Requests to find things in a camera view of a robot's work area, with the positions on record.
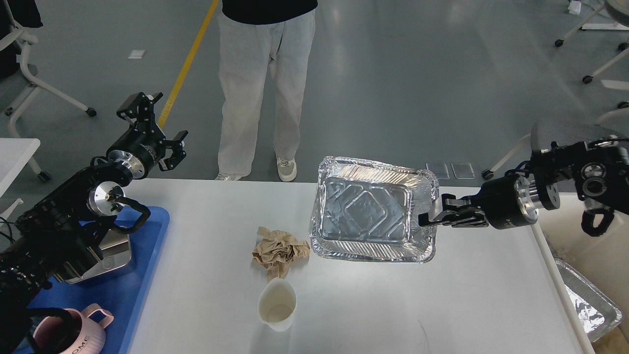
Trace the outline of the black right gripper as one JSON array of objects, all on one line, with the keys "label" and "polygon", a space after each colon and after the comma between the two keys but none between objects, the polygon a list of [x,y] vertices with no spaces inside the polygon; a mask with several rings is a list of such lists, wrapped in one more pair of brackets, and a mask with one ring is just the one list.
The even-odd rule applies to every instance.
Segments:
[{"label": "black right gripper", "polygon": [[485,182],[479,191],[479,205],[471,196],[458,198],[443,193],[428,213],[418,216],[418,224],[450,227],[510,229],[533,225],[543,208],[535,182],[522,175],[509,175]]}]

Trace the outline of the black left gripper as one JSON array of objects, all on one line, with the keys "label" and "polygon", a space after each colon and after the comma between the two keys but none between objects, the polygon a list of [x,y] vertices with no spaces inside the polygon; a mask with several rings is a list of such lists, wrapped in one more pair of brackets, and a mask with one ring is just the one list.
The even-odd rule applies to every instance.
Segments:
[{"label": "black left gripper", "polygon": [[131,94],[116,111],[133,129],[128,129],[108,148],[110,162],[126,166],[133,179],[144,179],[155,166],[160,171],[175,170],[186,158],[184,139],[188,130],[178,132],[173,140],[167,140],[156,123],[154,105],[163,93],[150,95],[144,92]]}]

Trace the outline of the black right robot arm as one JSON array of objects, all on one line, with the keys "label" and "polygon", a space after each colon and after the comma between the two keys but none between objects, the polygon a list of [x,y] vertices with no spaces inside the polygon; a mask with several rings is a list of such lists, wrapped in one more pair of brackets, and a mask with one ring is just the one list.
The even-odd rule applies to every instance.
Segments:
[{"label": "black right robot arm", "polygon": [[584,202],[580,226],[592,237],[604,235],[615,212],[628,212],[628,151],[623,138],[534,150],[530,159],[507,170],[503,177],[487,180],[478,193],[460,199],[442,194],[431,211],[418,215],[418,224],[450,227],[488,227],[504,230],[533,225],[539,210],[560,207],[557,185],[574,183]]}]

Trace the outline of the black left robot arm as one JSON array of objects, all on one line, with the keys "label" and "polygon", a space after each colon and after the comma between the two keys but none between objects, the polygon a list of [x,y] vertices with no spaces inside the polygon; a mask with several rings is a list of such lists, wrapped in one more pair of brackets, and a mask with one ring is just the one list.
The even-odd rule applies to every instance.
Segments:
[{"label": "black left robot arm", "polygon": [[106,154],[25,211],[14,222],[18,240],[1,253],[1,352],[11,354],[23,340],[36,354],[51,354],[71,333],[69,311],[31,308],[38,293],[76,278],[103,260],[100,244],[109,231],[130,235],[151,212],[125,196],[123,187],[151,170],[174,170],[186,157],[180,131],[169,140],[156,123],[154,106],[163,94],[131,94],[117,110],[129,127]]}]

